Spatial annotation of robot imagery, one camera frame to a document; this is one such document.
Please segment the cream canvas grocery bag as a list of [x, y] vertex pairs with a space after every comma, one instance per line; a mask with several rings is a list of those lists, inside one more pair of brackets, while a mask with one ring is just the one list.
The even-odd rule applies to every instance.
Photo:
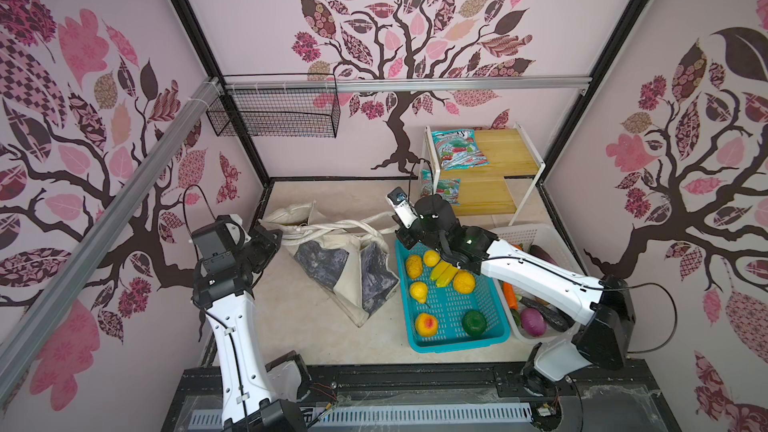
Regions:
[[381, 212], [359, 220], [331, 221], [312, 202], [278, 209], [261, 224], [282, 232], [282, 246], [289, 255], [361, 327], [399, 285], [385, 240], [396, 227], [375, 226], [389, 217]]

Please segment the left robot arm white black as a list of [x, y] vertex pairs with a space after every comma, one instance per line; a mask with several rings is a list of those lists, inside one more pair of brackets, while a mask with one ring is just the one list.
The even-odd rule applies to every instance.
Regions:
[[218, 351], [224, 431], [306, 431], [299, 402], [311, 377], [291, 351], [266, 362], [257, 339], [253, 289], [281, 245], [282, 232], [242, 227], [220, 215], [191, 234], [199, 258], [192, 303], [209, 323]]

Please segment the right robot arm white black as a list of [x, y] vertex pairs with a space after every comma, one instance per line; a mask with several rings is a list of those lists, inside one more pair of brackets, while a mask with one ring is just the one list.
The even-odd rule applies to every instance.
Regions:
[[590, 365], [607, 370], [625, 366], [635, 324], [625, 282], [563, 269], [490, 230], [465, 226], [439, 195], [413, 204], [397, 187], [387, 194], [387, 201], [398, 225], [397, 239], [406, 248], [422, 244], [452, 266], [508, 283], [564, 313], [568, 328], [533, 352], [524, 370], [530, 380], [557, 382]]

